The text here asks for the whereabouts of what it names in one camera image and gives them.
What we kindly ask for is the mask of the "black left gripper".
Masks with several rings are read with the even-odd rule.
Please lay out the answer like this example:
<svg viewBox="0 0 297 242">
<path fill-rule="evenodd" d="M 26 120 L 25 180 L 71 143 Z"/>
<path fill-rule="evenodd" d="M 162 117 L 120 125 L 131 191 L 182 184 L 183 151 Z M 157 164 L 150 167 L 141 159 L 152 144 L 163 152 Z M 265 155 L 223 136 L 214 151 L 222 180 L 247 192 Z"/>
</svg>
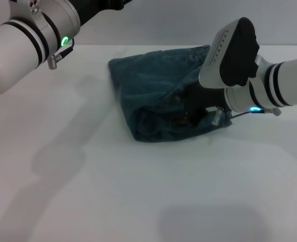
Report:
<svg viewBox="0 0 297 242">
<path fill-rule="evenodd" d="M 87 23 L 99 12 L 105 10 L 120 11 L 132 0 L 72 0 L 80 18 L 81 26 Z"/>
</svg>

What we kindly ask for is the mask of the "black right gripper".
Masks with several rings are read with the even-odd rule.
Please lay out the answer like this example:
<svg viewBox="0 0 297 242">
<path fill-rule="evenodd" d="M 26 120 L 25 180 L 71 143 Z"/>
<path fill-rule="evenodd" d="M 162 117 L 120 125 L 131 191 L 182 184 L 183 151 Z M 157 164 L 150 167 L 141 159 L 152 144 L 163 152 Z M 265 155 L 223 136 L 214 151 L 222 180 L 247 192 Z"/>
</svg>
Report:
<svg viewBox="0 0 297 242">
<path fill-rule="evenodd" d="M 164 97 L 164 102 L 185 102 L 187 115 L 174 116 L 171 123 L 176 128 L 196 128 L 207 115 L 207 108 L 220 107 L 230 111 L 224 96 L 224 89 L 208 89 L 200 84 L 177 88 Z"/>
</svg>

